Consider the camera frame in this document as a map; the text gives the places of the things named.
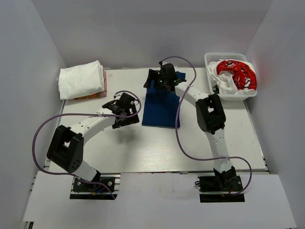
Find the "blue Mickey t-shirt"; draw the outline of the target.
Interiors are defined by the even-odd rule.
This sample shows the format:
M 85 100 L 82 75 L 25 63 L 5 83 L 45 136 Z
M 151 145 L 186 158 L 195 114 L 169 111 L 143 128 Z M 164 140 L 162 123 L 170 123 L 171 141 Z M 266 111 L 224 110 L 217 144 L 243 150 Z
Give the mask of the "blue Mickey t-shirt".
M 154 89 L 154 81 L 146 90 L 142 125 L 175 128 L 180 97 L 172 92 Z

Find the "white t-shirt with red print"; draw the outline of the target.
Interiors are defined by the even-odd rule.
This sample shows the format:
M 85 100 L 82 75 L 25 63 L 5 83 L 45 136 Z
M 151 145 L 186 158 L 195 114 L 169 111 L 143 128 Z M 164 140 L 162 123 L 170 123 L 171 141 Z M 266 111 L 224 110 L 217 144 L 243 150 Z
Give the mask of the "white t-shirt with red print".
M 233 59 L 207 66 L 212 89 L 220 95 L 251 95 L 257 91 L 257 77 L 251 63 Z

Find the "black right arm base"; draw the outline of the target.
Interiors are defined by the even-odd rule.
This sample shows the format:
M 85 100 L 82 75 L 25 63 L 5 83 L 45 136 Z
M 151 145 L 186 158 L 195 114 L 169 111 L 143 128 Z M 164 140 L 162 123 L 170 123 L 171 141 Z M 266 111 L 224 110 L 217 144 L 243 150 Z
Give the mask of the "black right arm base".
M 199 188 L 201 203 L 239 203 L 245 202 L 240 176 L 224 185 L 216 176 L 198 177 L 194 183 Z

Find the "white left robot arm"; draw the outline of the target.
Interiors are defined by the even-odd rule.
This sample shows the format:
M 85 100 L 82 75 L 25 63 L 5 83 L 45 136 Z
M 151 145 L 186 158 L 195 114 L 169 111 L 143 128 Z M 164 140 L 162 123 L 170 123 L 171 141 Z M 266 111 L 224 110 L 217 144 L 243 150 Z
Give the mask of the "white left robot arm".
M 108 127 L 113 129 L 139 122 L 140 99 L 128 91 L 119 91 L 114 100 L 102 105 L 93 114 L 65 114 L 86 116 L 72 125 L 56 128 L 47 152 L 47 158 L 65 170 L 69 175 L 83 180 L 89 190 L 96 190 L 101 184 L 101 173 L 83 159 L 85 144 Z

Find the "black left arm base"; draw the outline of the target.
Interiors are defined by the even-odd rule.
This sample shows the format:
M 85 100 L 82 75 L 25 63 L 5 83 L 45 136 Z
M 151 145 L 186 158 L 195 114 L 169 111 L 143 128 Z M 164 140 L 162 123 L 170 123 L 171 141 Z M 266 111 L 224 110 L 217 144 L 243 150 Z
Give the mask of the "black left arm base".
M 100 183 L 108 187 L 111 193 L 100 184 L 87 184 L 79 178 L 75 178 L 72 183 L 70 199 L 78 200 L 115 200 L 120 188 L 121 175 L 104 174 L 100 177 Z

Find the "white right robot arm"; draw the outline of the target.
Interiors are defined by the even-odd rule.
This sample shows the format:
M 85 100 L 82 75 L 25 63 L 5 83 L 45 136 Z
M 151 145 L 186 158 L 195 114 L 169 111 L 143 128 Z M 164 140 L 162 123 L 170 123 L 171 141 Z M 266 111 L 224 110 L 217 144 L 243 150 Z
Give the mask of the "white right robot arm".
M 178 120 L 181 104 L 189 102 L 196 109 L 196 118 L 199 128 L 208 138 L 212 158 L 195 158 L 188 155 L 182 148 L 178 136 L 178 127 L 175 134 L 178 146 L 183 154 L 189 159 L 196 161 L 214 161 L 215 184 L 220 190 L 227 190 L 236 177 L 224 138 L 226 116 L 220 97 L 217 94 L 206 94 L 192 87 L 185 79 L 178 78 L 174 66 L 171 63 L 161 64 L 160 70 L 149 70 L 144 88 L 153 87 L 160 92 L 170 92 L 180 98 L 176 118 Z

